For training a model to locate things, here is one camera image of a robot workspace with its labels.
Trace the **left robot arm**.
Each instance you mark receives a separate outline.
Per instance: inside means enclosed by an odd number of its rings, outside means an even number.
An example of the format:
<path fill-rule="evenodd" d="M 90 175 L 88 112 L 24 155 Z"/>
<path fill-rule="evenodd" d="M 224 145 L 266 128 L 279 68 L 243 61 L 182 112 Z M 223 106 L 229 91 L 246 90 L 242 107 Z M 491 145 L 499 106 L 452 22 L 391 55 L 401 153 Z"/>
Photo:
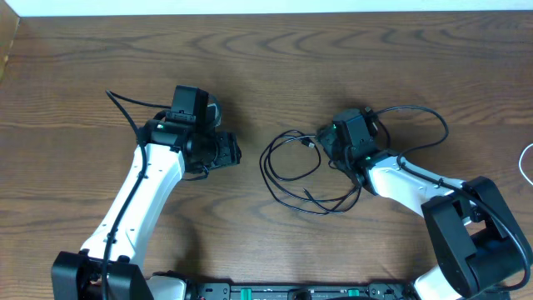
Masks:
<path fill-rule="evenodd" d="M 185 280 L 168 273 L 145 278 L 147 246 L 171 191 L 237 165 L 232 132 L 152 119 L 140 128 L 127 178 L 107 215 L 79 252 L 60 252 L 52 265 L 56 299 L 188 299 Z"/>

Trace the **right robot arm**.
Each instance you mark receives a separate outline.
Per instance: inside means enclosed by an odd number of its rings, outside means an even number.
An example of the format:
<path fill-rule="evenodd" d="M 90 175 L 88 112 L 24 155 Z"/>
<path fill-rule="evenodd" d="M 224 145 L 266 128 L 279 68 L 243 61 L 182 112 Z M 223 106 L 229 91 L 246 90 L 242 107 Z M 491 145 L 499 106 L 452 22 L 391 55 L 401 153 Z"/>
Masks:
<path fill-rule="evenodd" d="M 335 121 L 317 140 L 335 166 L 370 193 L 422 216 L 437 264 L 413 282 L 419 299 L 467 299 L 507 293 L 503 281 L 531 278 L 532 249 L 498 187 L 487 177 L 439 176 L 374 143 L 362 122 Z"/>

